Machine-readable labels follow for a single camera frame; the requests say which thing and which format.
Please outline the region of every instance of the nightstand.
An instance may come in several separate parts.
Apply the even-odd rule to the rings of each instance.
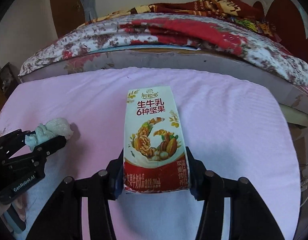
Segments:
[[[19,79],[13,75],[11,64],[6,64],[0,70],[0,111],[6,100],[19,84]]]

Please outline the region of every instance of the white cable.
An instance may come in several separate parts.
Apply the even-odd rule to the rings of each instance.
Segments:
[[[307,199],[308,199],[308,196],[307,196],[307,198],[305,199],[305,201],[300,205],[300,207],[302,207],[302,206],[306,203]]]

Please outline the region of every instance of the brand logo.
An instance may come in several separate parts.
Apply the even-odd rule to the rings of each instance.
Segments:
[[[14,192],[18,192],[21,188],[23,188],[26,184],[30,183],[33,179],[35,179],[35,175],[32,175],[31,177],[29,177],[27,180],[25,180],[24,182],[20,183],[20,185],[18,185],[17,187],[15,187],[13,189]]]
[[[154,93],[152,89],[147,89],[146,94],[142,93],[143,99],[155,98],[158,96],[158,93]]]

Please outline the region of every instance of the golden plant illustration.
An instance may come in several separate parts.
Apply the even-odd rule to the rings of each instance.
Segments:
[[[136,97],[136,94],[139,92],[140,90],[138,89],[138,90],[135,90],[135,91],[133,91],[132,90],[132,92],[130,92],[130,93],[128,93],[128,95],[127,95],[127,103],[129,104],[129,103],[133,103],[134,102],[134,97]]]
[[[177,114],[173,110],[170,111],[170,114],[172,115],[169,118],[171,122],[171,126],[175,126],[176,128],[178,128],[180,126],[180,121],[179,121]]]

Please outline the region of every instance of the bed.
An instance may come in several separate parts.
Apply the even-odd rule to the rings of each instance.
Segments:
[[[267,87],[308,114],[308,64],[240,0],[152,4],[85,23],[26,60],[23,82],[127,66],[228,74]]]
[[[0,136],[18,128],[33,130],[40,122],[57,117],[66,118],[74,131],[65,148],[49,157],[46,178],[27,192],[27,230],[16,235],[17,239],[25,239],[65,176],[89,177],[118,157],[123,147],[127,91],[157,85],[171,87],[185,143],[194,157],[222,177],[249,178],[285,239],[293,239],[300,205],[300,171],[287,123],[269,90],[206,71],[136,67],[25,82],[10,96],[0,113]],[[28,151],[22,149],[18,154]],[[202,206],[189,191],[123,194],[110,202],[117,239],[127,240],[194,239]],[[86,211],[84,200],[84,240],[89,239]],[[223,233],[226,239],[228,201]]]

